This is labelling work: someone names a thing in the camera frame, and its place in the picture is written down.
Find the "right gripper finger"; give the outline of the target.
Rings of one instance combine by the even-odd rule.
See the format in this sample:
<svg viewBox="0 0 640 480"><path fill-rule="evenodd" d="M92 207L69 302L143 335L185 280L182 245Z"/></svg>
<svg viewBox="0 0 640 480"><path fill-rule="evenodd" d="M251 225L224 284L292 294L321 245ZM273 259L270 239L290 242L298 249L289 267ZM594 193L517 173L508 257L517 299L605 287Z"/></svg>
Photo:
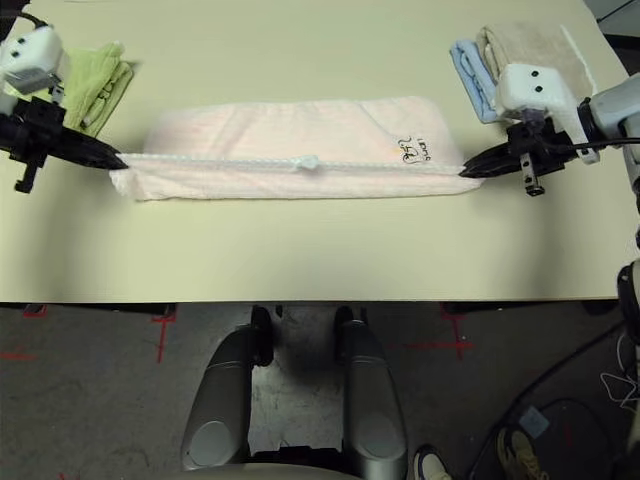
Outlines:
<svg viewBox="0 0 640 480"><path fill-rule="evenodd" d="M474 157L479 157L479 158L488 158L488 157L512 157L514 159L519 159L519 156L512 156L510 154L509 151L509 145L507 143L503 143L500 145L497 145L495 147L489 148L481 153L479 153L478 155L474 156Z"/></svg>
<svg viewBox="0 0 640 480"><path fill-rule="evenodd" d="M489 179L521 170L519 159L512 157L474 157L464 164L460 176L469 179Z"/></svg>

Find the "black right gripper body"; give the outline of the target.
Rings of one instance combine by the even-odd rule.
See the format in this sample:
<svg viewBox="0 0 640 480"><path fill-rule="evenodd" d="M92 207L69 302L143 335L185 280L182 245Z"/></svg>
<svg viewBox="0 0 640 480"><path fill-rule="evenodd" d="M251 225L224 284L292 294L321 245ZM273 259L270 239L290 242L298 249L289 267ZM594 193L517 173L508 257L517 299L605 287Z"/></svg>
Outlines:
<svg viewBox="0 0 640 480"><path fill-rule="evenodd" d="M519 122L507 130L509 173L521 172L529 196L545 193L540 177L563 170L575 159L575 151L565 141L564 132L556 132L550 120Z"/></svg>

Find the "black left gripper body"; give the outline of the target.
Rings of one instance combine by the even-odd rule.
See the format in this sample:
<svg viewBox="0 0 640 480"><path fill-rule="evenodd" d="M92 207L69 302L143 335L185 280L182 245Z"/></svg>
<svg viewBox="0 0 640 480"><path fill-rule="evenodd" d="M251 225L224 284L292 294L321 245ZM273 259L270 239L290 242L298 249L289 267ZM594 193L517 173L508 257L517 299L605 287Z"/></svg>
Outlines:
<svg viewBox="0 0 640 480"><path fill-rule="evenodd" d="M25 170L14 189L30 193L36 174L63 131L66 110L40 98L18 99L9 114L1 115L1 150Z"/></svg>

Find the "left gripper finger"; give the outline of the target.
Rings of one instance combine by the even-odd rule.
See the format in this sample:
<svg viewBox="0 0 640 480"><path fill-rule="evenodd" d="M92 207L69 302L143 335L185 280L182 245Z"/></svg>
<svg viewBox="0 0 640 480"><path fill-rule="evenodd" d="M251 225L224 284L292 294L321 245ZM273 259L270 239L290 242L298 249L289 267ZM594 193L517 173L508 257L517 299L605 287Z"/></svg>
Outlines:
<svg viewBox="0 0 640 480"><path fill-rule="evenodd" d="M64 128L53 146L53 156L77 165L124 165L119 151L81 132Z"/></svg>
<svg viewBox="0 0 640 480"><path fill-rule="evenodd" d="M119 152L109 145L58 145L49 155L80 166L101 170L123 170L127 165L118 157Z"/></svg>

